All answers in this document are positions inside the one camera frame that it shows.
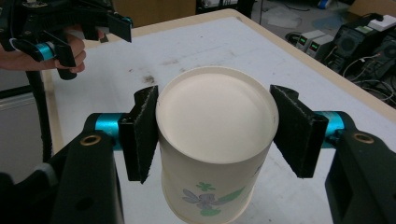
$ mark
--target electronic equipment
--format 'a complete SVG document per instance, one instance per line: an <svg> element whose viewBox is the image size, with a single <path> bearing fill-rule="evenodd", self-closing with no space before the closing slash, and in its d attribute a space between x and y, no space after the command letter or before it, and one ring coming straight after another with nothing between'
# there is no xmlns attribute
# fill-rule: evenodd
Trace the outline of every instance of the electronic equipment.
<svg viewBox="0 0 396 224"><path fill-rule="evenodd" d="M329 53L334 36L324 35L313 39L311 45L306 50L306 54L321 62L322 59Z"/></svg>
<svg viewBox="0 0 396 224"><path fill-rule="evenodd" d="M313 39L321 37L323 35L326 35L326 34L321 32L320 30L300 34L300 37L296 44L296 48L300 49L303 52L306 52L306 50L308 49L308 47L311 44L311 41Z"/></svg>
<svg viewBox="0 0 396 224"><path fill-rule="evenodd" d="M378 54L374 61L367 61L362 67L362 78L382 79L388 70L396 64L396 30L385 36L381 45L373 51Z"/></svg>
<svg viewBox="0 0 396 224"><path fill-rule="evenodd" d="M381 21L372 20L369 25L371 28L376 29L377 31L385 31L388 28L396 25L396 18L385 15Z"/></svg>
<svg viewBox="0 0 396 224"><path fill-rule="evenodd" d="M381 18L381 15L373 13L342 25L332 42L335 47L332 57L324 63L334 72L342 74L350 63L364 56L371 56L373 50L391 30L379 32L368 26L370 21Z"/></svg>

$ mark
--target white table surface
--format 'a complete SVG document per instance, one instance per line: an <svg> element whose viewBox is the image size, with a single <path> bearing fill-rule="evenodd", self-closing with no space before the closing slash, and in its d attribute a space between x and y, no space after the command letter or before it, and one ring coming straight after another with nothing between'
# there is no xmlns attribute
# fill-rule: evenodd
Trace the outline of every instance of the white table surface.
<svg viewBox="0 0 396 224"><path fill-rule="evenodd" d="M86 70L64 81L47 71L47 96L55 149L82 130L91 113L129 112L133 94L143 88L163 87L183 71L206 65L227 66L258 79L266 88L285 86L300 93L312 110L341 110L358 129L372 133L395 150L396 113L370 94L343 80L330 69L267 33L231 10L200 15L182 25L147 32L133 43L116 40L87 49ZM157 148L147 182L128 182L123 155L115 153L125 222L183 223L168 208L161 188L161 160ZM333 149L323 149L312 179L299 179L273 144L246 212L235 223L332 223L324 180Z"/></svg>

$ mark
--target paper cup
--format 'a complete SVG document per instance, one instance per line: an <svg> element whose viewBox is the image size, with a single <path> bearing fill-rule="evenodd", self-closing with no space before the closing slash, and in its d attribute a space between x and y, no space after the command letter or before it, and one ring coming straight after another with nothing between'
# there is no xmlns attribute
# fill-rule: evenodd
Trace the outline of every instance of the paper cup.
<svg viewBox="0 0 396 224"><path fill-rule="evenodd" d="M173 212L188 223L239 217L276 134L269 91L230 68L197 68L163 89L156 117L163 194Z"/></svg>

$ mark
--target finger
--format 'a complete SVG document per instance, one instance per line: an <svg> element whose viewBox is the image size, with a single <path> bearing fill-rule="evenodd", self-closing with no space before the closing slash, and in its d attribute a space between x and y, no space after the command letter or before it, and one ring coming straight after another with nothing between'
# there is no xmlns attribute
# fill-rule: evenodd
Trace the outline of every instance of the finger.
<svg viewBox="0 0 396 224"><path fill-rule="evenodd" d="M74 57L79 55L85 49L84 41L82 41L78 37L75 37L74 35L67 34L66 40L70 48L72 49Z"/></svg>
<svg viewBox="0 0 396 224"><path fill-rule="evenodd" d="M76 67L82 64L86 57L87 57L87 53L85 52L85 50L83 50L79 55L77 55L75 57ZM61 65L61 62L59 62L59 60L55 60L55 67L61 69L71 68Z"/></svg>
<svg viewBox="0 0 396 224"><path fill-rule="evenodd" d="M82 28L79 24L68 26L64 28L65 31L70 31L70 30L76 30L76 31L82 31Z"/></svg>
<svg viewBox="0 0 396 224"><path fill-rule="evenodd" d="M81 63L79 66L70 68L71 73L80 73L85 70L85 64Z"/></svg>
<svg viewBox="0 0 396 224"><path fill-rule="evenodd" d="M99 35L99 39L105 38L105 33L103 33L103 31L101 30L98 30L98 35Z"/></svg>

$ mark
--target floral print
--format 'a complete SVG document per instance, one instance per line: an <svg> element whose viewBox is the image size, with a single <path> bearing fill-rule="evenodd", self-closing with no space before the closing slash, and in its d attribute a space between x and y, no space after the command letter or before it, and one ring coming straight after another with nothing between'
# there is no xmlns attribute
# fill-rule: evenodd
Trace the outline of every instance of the floral print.
<svg viewBox="0 0 396 224"><path fill-rule="evenodd" d="M201 191L209 191L215 189L212 187L211 184L206 184L204 182L200 182L198 185L196 185L196 187ZM241 194L243 189L244 188L241 188L233 193L227 194L226 196L221 197L218 200L216 200L215 194L213 193L205 193L196 196L190 190L183 189L184 195L187 196L187 197L183 197L183 200L187 203L195 203L197 207L201 209L202 216L211 217L221 212L221 210L218 207L219 205L228 203L236 199Z"/></svg>

